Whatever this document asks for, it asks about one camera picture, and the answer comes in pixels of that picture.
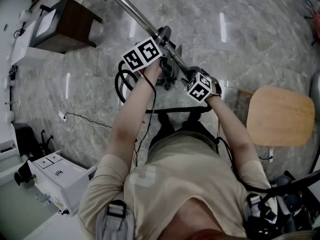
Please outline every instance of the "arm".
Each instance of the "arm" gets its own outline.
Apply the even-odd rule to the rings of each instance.
[[[144,70],[144,75],[154,86],[161,72],[159,60],[156,60]],[[148,82],[140,77],[113,121],[106,153],[121,158],[129,169],[132,164],[135,141],[152,92]]]
[[[219,96],[213,96],[207,99],[207,103],[220,121],[224,135],[233,151],[236,169],[239,171],[240,167],[248,161],[260,161],[247,129],[223,100]]]

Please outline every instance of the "metal rod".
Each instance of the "metal rod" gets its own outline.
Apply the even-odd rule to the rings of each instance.
[[[151,37],[158,37],[159,32],[155,28],[155,26],[152,25],[152,23],[129,1],[129,0],[115,0],[132,18],[136,20],[140,24],[142,28],[144,28],[145,31],[149,33]],[[177,51],[172,47],[170,43],[166,43],[165,48],[167,48],[172,56],[172,58],[175,60],[179,68],[181,69],[182,73],[187,77],[188,74],[188,66],[186,63],[182,60],[180,55],[177,53]]]

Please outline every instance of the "person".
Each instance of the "person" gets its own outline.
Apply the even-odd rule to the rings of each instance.
[[[158,60],[144,69],[153,85],[161,72]],[[134,214],[137,240],[246,238],[243,222],[249,192],[215,153],[214,137],[198,121],[200,114],[191,113],[177,131],[168,115],[160,114],[161,128],[150,143],[146,163],[130,172],[152,93],[141,77],[114,119],[106,155],[80,202],[78,218],[85,235],[95,239],[97,214],[123,191],[124,202]],[[219,96],[206,102],[233,150],[240,179],[254,187],[270,188],[244,125]],[[274,198],[268,205],[277,214]]]

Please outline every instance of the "beige t-shirt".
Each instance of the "beige t-shirt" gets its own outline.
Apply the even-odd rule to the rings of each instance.
[[[248,192],[226,161],[206,143],[191,136],[175,136],[154,151],[147,163],[130,174],[123,160],[105,155],[84,193],[79,220],[89,239],[95,239],[96,217],[119,192],[135,217],[135,239],[156,240],[182,204],[197,198],[212,211],[223,231],[245,237],[244,209]],[[259,161],[239,170],[249,185],[270,188]],[[277,213],[275,199],[268,205]]]

